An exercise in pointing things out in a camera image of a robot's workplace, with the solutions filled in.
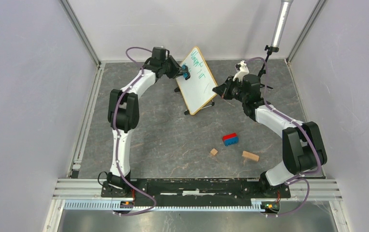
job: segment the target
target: white wall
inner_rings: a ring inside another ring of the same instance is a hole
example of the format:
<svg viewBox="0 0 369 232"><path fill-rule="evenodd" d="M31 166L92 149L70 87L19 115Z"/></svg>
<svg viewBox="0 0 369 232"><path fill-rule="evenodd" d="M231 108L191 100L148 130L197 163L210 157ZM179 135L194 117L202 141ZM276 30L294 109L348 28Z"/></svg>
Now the white wall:
<svg viewBox="0 0 369 232"><path fill-rule="evenodd" d="M369 231L369 1L331 0L292 60L355 232Z"/></svg>
<svg viewBox="0 0 369 232"><path fill-rule="evenodd" d="M0 0L0 232L42 230L95 71L59 1Z"/></svg>
<svg viewBox="0 0 369 232"><path fill-rule="evenodd" d="M101 60L127 60L131 46L164 45L177 59L199 46L207 59L265 56L280 0L69 0ZM317 0L295 0L280 51L291 51ZM146 59L138 52L135 57Z"/></svg>

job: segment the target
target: red block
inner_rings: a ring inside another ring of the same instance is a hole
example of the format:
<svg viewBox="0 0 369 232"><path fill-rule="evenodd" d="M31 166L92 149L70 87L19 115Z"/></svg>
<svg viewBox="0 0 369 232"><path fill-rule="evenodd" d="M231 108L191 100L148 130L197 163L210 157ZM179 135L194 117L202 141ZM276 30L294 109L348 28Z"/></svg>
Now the red block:
<svg viewBox="0 0 369 232"><path fill-rule="evenodd" d="M237 137L237 134L236 133L225 135L225 136L223 136L223 142L226 139L231 139L231 138L234 138L234 137Z"/></svg>

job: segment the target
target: blue block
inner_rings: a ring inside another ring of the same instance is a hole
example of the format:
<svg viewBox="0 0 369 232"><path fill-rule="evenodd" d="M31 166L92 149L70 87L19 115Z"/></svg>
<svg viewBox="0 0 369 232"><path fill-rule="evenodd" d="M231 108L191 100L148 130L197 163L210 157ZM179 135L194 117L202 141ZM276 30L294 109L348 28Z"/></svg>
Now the blue block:
<svg viewBox="0 0 369 232"><path fill-rule="evenodd" d="M238 137L234 137L234 138L231 138L231 139L224 140L224 145L225 146L228 146L228 145L236 144L238 142L239 142L239 138Z"/></svg>

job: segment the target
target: rectangular wooden block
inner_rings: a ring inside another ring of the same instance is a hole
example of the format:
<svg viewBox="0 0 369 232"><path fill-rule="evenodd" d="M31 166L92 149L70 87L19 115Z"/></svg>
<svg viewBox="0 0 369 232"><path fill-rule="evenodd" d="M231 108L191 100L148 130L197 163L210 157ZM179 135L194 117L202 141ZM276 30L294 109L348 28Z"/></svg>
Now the rectangular wooden block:
<svg viewBox="0 0 369 232"><path fill-rule="evenodd" d="M244 158L248 158L248 159L254 160L256 162L258 162L258 160L260 159L260 156L258 156L256 154L253 154L253 153L250 153L250 152L247 152L247 151L243 151L243 155L242 156Z"/></svg>
<svg viewBox="0 0 369 232"><path fill-rule="evenodd" d="M212 156L215 156L218 153L218 151L216 149L213 148L213 150L210 152L210 154Z"/></svg>

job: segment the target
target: black stand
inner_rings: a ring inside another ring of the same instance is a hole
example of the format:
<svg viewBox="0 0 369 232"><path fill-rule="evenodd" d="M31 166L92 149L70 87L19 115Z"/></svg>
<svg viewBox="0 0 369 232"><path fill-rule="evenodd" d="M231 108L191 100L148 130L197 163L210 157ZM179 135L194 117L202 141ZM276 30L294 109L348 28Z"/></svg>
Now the black stand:
<svg viewBox="0 0 369 232"><path fill-rule="evenodd" d="M179 88L179 87L176 87L176 88L174 89L174 92L175 92L175 93L180 92L180 88ZM201 108L201 110L202 110L202 109L205 109L205 108L207 108L207 107L210 107L210 106L214 106L214 101L213 101L213 100L212 100L212 104L204 106L203 108ZM189 114L190 114L189 110L186 110L186 111L184 112L184 115L189 115Z"/></svg>

